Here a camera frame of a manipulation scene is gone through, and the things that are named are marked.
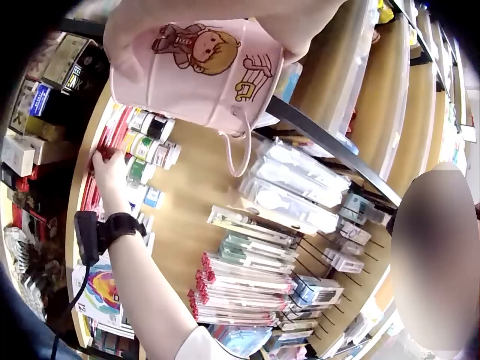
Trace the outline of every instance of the plastic packaging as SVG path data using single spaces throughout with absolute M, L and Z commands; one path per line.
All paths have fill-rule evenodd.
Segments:
M 220 275 L 227 275 L 231 277 L 255 278 L 263 279 L 280 284 L 288 284 L 289 287 L 295 288 L 295 282 L 285 274 L 274 274 L 259 269 L 244 266 L 242 264 L 233 264 L 223 258 L 220 254 L 212 254 L 204 252 L 202 256 L 202 265 L 205 271 L 206 278 L 209 281 L 215 282 L 215 273 Z
M 207 324 L 228 324 L 243 326 L 273 326 L 278 319 L 274 311 L 265 308 L 230 305 L 209 301 L 203 304 L 199 292 L 188 292 L 190 307 L 196 321 Z
M 289 276 L 229 264 L 215 254 L 204 253 L 202 263 L 204 271 L 197 272 L 195 277 L 202 287 L 215 285 L 217 288 L 276 294 L 292 294 L 296 287 L 296 283 Z
M 286 263 L 272 257 L 261 256 L 256 252 L 244 251 L 238 247 L 231 247 L 224 243 L 220 245 L 218 253 L 227 262 L 258 270 L 288 275 L 295 268 L 295 265 L 292 263 Z
M 321 314 L 321 310 L 293 311 L 292 309 L 290 309 L 287 312 L 284 312 L 285 317 L 290 320 L 317 319 Z
M 303 196 L 327 207 L 334 207 L 342 202 L 342 193 L 295 173 L 288 166 L 266 156 L 259 158 L 250 172 L 286 190 Z
M 272 336 L 271 327 L 211 325 L 208 331 L 227 349 L 241 357 L 257 352 Z
M 296 275 L 297 288 L 292 300 L 297 306 L 332 305 L 342 295 L 343 288 L 334 280 Z
M 282 248 L 287 248 L 295 244 L 298 240 L 298 234 L 289 231 L 291 235 L 280 232 L 282 229 L 273 229 L 270 226 L 261 224 L 248 216 L 237 214 L 233 211 L 223 209 L 218 206 L 212 206 L 212 211 L 207 220 L 208 223 L 226 228 L 247 238 L 256 238 L 277 244 Z
M 265 180 L 246 177 L 240 186 L 240 192 L 256 205 L 314 226 L 324 233 L 334 232 L 336 229 L 338 215 Z
M 263 141 L 257 153 L 260 156 L 265 155 L 274 159 L 289 167 L 294 173 L 308 176 L 332 190 L 335 189 L 344 192 L 350 187 L 350 179 L 334 173 L 307 154 L 304 154 L 293 146 L 283 143 L 283 141 L 278 138 L 274 142 L 269 140 Z
M 325 249 L 324 254 L 323 259 L 342 273 L 359 274 L 363 269 L 364 263 L 351 255 L 330 248 Z
M 368 232 L 359 228 L 356 225 L 346 221 L 345 219 L 340 220 L 340 226 L 338 232 L 344 238 L 352 240 L 360 245 L 365 246 L 372 237 Z
M 228 232 L 223 242 L 229 246 L 255 252 L 263 256 L 281 259 L 286 262 L 293 262 L 298 256 L 295 250 L 284 249 L 280 246 L 276 246 L 268 242 L 250 238 L 248 236 L 234 233 L 231 231 Z
M 316 320 L 283 320 L 280 322 L 278 327 L 282 331 L 293 331 L 293 330 L 311 330 L 318 325 Z
M 334 243 L 339 246 L 340 251 L 344 254 L 350 254 L 350 255 L 363 254 L 363 246 L 360 244 L 357 244 L 352 240 L 348 240 L 340 236 L 334 240 Z

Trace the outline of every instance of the black cable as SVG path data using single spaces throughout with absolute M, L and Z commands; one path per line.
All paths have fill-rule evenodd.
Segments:
M 63 318 L 66 314 L 69 314 L 72 312 L 73 307 L 75 306 L 75 304 L 77 303 L 78 299 L 81 297 L 81 295 L 83 294 L 87 286 L 89 274 L 90 274 L 90 264 L 86 266 L 85 277 L 82 282 L 82 286 L 80 286 L 80 290 L 78 290 L 77 295 L 75 295 L 75 297 L 70 302 L 70 304 L 68 304 L 67 308 L 65 309 L 65 311 L 63 312 L 63 314 L 60 316 L 59 319 Z M 50 355 L 50 360 L 55 360 L 55 357 L 57 356 L 57 348 L 59 345 L 59 340 L 60 340 L 59 336 L 55 334 L 55 338 L 53 340 L 53 345 L 52 345 L 52 353 Z

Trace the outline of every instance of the human arm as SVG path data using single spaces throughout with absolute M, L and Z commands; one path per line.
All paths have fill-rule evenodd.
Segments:
M 96 152 L 93 164 L 105 216 L 130 213 L 123 152 L 118 150 L 107 162 Z M 175 359 L 198 327 L 192 315 L 148 254 L 139 233 L 118 238 L 108 253 L 120 301 L 149 359 Z
M 280 42 L 287 62 L 304 56 L 312 38 L 345 0 L 123 0 L 108 18 L 104 45 L 112 66 L 132 81 L 143 80 L 132 51 L 141 32 L 171 22 L 255 17 Z

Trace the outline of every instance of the human hand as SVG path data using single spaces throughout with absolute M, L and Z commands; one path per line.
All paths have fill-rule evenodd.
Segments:
M 92 162 L 96 185 L 105 209 L 105 217 L 108 218 L 114 213 L 129 214 L 132 210 L 125 196 L 127 166 L 124 152 L 117 149 L 110 160 L 104 161 L 100 152 L 95 151 Z

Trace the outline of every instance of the plastic container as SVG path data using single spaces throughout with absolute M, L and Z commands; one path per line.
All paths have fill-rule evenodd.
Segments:
M 410 68 L 402 136 L 386 181 L 400 197 L 427 167 L 435 113 L 436 77 L 432 63 Z
M 155 165 L 137 158 L 133 158 L 133 160 L 130 159 L 128 166 L 130 166 L 128 178 L 135 182 L 139 182 L 142 185 L 146 185 L 155 174 Z
M 324 233 L 331 233 L 336 229 L 338 215 L 265 180 L 248 176 L 243 180 L 240 192 L 256 205 L 314 226 Z
M 332 190 L 344 192 L 350 187 L 350 179 L 334 173 L 307 154 L 280 140 L 265 140 L 257 149 L 259 155 L 267 156 L 287 166 L 294 173 L 305 175 Z
M 448 104 L 448 97 L 445 91 L 436 94 L 432 142 L 430 143 L 430 150 L 428 152 L 426 171 L 432 170 L 433 167 L 440 162 L 440 149 L 442 148 L 444 125 L 448 121 Z
M 180 151 L 181 146 L 178 144 L 171 143 L 170 141 L 165 141 L 164 144 L 159 142 L 150 148 L 147 159 L 152 164 L 168 170 L 172 165 L 177 163 Z
M 258 159 L 250 172 L 258 178 L 327 207 L 334 207 L 342 202 L 341 191 L 330 189 L 266 156 Z
M 410 72 L 408 22 L 404 16 L 378 28 L 352 122 L 359 157 L 384 180 L 402 133 Z
M 365 73 L 377 0 L 345 2 L 312 41 L 290 103 L 330 132 L 345 135 Z

